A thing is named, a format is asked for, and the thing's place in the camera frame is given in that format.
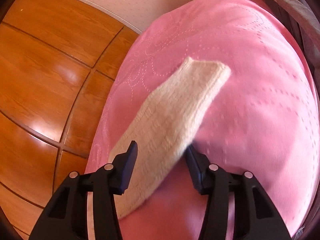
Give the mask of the cream knitted sweater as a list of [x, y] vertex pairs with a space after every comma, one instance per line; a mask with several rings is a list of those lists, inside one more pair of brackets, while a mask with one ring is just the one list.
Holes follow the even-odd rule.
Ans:
[[139, 208], [161, 185], [192, 143], [230, 75], [231, 69], [221, 62], [188, 57], [148, 95], [108, 155], [113, 160], [131, 141], [138, 145], [129, 188], [115, 200], [119, 218]]

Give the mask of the wooden headboard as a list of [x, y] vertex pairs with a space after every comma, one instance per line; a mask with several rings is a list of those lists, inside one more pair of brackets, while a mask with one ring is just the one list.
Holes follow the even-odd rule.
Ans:
[[1, 208], [28, 239], [71, 171], [83, 173], [137, 33], [79, 0], [16, 0], [1, 22]]

